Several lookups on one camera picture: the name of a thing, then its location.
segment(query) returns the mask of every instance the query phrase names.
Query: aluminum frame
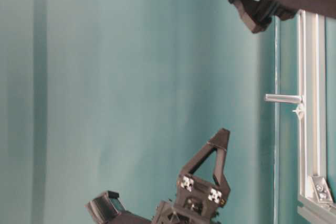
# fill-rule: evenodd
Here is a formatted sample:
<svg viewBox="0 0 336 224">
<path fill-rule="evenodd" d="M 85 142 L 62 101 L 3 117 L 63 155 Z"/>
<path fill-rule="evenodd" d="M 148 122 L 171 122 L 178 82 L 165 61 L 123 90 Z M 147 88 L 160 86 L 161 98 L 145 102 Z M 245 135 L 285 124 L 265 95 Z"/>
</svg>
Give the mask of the aluminum frame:
<svg viewBox="0 0 336 224">
<path fill-rule="evenodd" d="M 298 213 L 311 223 L 336 223 L 336 205 L 318 202 L 312 176 L 327 178 L 325 18 L 298 15 Z"/>
</svg>

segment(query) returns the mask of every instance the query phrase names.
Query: teal curtain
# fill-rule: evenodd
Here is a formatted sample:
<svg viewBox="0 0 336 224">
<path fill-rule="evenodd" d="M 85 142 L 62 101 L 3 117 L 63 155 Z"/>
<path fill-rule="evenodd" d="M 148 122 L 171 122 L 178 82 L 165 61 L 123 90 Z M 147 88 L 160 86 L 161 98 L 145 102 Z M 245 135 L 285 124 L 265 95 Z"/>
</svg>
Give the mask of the teal curtain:
<svg viewBox="0 0 336 224">
<path fill-rule="evenodd" d="M 251 34 L 227 0 L 2 5 L 1 223 L 92 223 L 84 204 L 107 189 L 151 218 L 220 127 L 218 220 L 272 222 L 273 24 Z"/>
</svg>

